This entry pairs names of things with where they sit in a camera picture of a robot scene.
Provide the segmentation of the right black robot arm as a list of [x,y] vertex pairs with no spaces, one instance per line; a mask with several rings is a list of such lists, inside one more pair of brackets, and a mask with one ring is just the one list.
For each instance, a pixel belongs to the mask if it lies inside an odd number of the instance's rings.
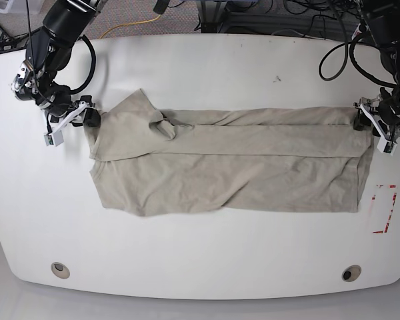
[[[92,103],[92,97],[84,95],[76,101],[71,97],[86,89],[93,78],[97,56],[84,31],[105,4],[105,1],[56,1],[46,14],[43,25],[29,31],[25,60],[13,80],[12,90],[21,101],[33,100],[45,112],[48,123],[56,123],[84,105],[86,110],[69,122],[74,127],[96,128],[101,125],[101,116]],[[57,84],[55,77],[67,66],[78,40],[88,47],[91,64],[86,80],[72,89]]]

